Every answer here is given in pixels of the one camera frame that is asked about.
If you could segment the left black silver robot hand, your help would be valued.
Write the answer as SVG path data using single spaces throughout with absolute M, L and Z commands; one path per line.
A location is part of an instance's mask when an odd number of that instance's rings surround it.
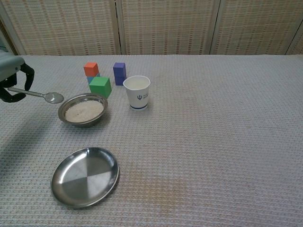
M 24 88 L 28 91 L 34 80 L 35 71 L 25 63 L 25 60 L 10 52 L 0 51 L 0 98 L 7 103 L 15 103 L 26 97 L 26 94 L 17 93 L 11 95 L 5 88 L 17 84 L 17 72 L 26 74 Z

